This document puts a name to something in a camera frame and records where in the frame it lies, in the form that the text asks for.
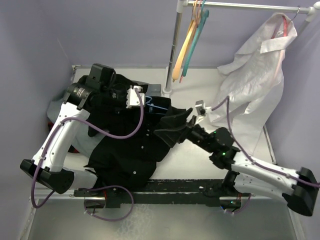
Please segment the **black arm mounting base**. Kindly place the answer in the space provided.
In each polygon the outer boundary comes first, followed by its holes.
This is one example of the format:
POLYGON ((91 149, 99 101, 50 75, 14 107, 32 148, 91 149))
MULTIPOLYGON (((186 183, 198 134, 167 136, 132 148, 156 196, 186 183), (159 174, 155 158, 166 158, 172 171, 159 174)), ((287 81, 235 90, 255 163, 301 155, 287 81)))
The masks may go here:
POLYGON ((130 193, 118 187, 106 190, 75 190, 76 198, 97 201, 106 208, 121 204, 205 205, 234 211, 242 206, 241 194, 228 189, 222 179, 152 179, 145 186, 133 188, 130 193))

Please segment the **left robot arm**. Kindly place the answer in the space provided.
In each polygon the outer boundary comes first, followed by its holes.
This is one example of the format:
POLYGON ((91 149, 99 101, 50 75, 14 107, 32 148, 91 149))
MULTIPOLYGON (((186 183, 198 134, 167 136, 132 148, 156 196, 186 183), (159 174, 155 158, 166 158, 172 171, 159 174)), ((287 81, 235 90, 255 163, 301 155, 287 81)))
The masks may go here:
POLYGON ((35 193, 36 183, 58 194, 83 188, 91 196, 101 194, 103 184, 94 173, 65 168, 64 162, 81 124, 117 140, 128 139, 137 133, 135 129, 126 135, 113 135, 87 120, 91 111, 110 93, 115 82, 114 68, 94 63, 89 75, 67 88, 57 119, 43 145, 32 159, 24 159, 20 164, 20 169, 32 178, 32 194, 35 193))

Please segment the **black button shirt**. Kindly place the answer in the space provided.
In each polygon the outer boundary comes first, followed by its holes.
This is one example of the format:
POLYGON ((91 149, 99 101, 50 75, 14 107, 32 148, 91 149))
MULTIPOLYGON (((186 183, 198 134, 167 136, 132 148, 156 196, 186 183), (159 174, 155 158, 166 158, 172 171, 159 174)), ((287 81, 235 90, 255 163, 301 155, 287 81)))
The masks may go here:
MULTIPOLYGON (((134 85, 134 82, 121 74, 116 74, 115 84, 134 85)), ((157 106, 174 108, 169 98, 152 96, 157 106)), ((127 139, 114 139, 108 136, 95 147, 85 168, 97 176, 96 187, 118 185, 125 188, 141 187, 154 174, 157 164, 169 153, 170 147, 154 131, 160 127, 165 115, 150 114, 144 107, 143 121, 135 135, 127 139)), ((140 120, 140 109, 125 107, 98 106, 94 108, 88 122, 112 135, 124 136, 133 132, 140 120)), ((99 132, 88 127, 88 136, 99 132)))

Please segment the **light blue hanger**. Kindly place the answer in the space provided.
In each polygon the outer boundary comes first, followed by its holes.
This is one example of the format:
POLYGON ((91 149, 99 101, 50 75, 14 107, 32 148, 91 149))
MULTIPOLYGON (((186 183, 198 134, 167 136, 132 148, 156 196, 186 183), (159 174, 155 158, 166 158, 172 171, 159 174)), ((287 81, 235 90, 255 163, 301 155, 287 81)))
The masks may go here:
POLYGON ((168 108, 155 105, 151 96, 145 97, 145 106, 148 107, 149 114, 165 115, 168 108))

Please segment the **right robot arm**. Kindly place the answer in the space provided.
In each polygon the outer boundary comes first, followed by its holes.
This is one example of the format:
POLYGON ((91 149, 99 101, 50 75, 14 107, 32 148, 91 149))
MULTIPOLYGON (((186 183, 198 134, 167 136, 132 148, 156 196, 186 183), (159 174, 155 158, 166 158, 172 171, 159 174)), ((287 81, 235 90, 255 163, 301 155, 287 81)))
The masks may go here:
POLYGON ((210 153, 210 161, 217 168, 227 170, 222 183, 226 195, 260 195, 284 202, 302 216, 313 215, 320 185, 310 169, 285 168, 252 157, 240 146, 234 146, 235 139, 227 128, 208 133, 197 124, 196 116, 187 121, 191 111, 162 117, 154 134, 171 148, 188 140, 210 153))

